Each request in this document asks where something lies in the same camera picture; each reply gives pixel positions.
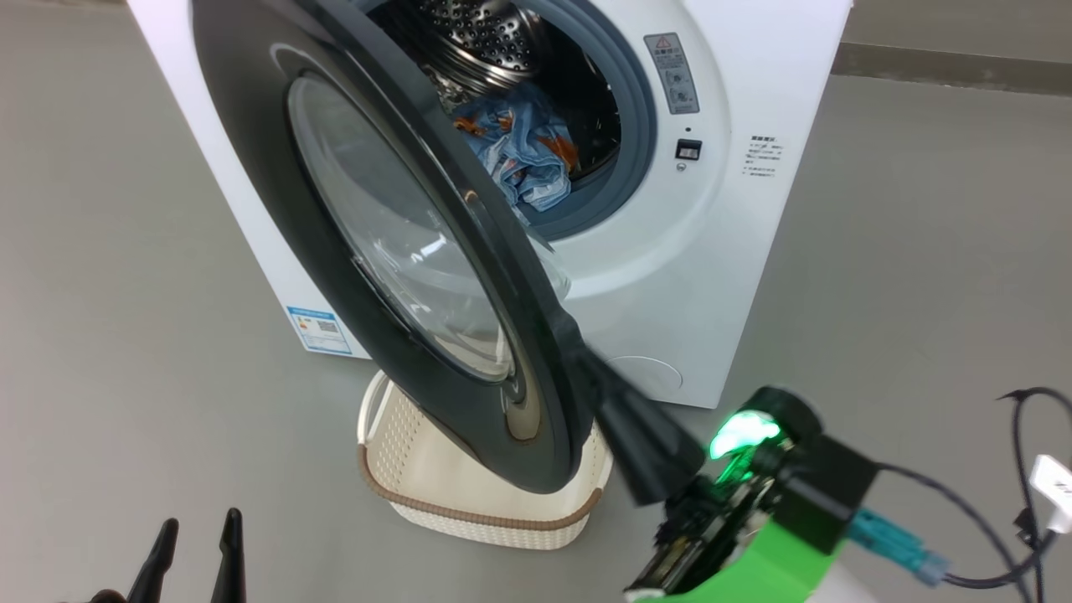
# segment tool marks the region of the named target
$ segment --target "door glass window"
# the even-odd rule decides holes
[[[473,265],[368,117],[314,76],[287,95],[298,149],[360,268],[411,328],[468,373],[500,381],[509,343]]]

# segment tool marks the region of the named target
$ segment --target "green light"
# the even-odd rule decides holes
[[[711,441],[711,458],[721,458],[735,450],[755,446],[780,432],[778,424],[766,413],[740,412],[731,416],[715,433],[715,439]]]

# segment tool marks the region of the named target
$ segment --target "wall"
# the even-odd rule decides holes
[[[1068,0],[857,0],[847,42],[1072,62]]]

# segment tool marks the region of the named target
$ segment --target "brown rope trim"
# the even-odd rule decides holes
[[[404,504],[408,508],[416,509],[417,511],[423,511],[425,513],[432,513],[442,517],[458,519],[459,521],[468,521],[470,524],[493,526],[496,528],[536,530],[541,532],[550,532],[568,528],[591,513],[592,509],[597,502],[599,502],[599,498],[602,497],[602,488],[596,488],[593,490],[592,496],[589,497],[589,500],[584,501],[584,504],[582,504],[580,509],[562,519],[553,519],[550,521],[510,519],[507,517],[495,517],[493,515],[481,515],[479,513],[467,513],[465,511],[458,511],[457,509],[448,509],[446,506],[440,506],[438,504],[432,504],[430,502],[425,502],[422,500],[417,500],[415,498],[410,498],[407,496],[402,496],[398,492],[388,490],[372,476],[372,470],[369,469],[369,450],[364,444],[358,444],[357,446],[357,462],[361,468],[361,476],[364,477],[364,482],[369,484],[372,491],[376,492],[376,496],[381,498],[385,498],[390,502],[398,504]]]

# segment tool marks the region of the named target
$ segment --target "white washing machine body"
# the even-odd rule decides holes
[[[572,281],[564,307],[649,396],[717,405],[851,3],[587,0],[642,65],[655,135],[628,198],[552,245]],[[369,357],[243,168],[206,84],[189,0],[130,5],[302,343]],[[680,72],[661,61],[675,48],[695,86],[685,104],[698,112],[679,106]],[[702,143],[699,157],[680,157],[689,141]]]

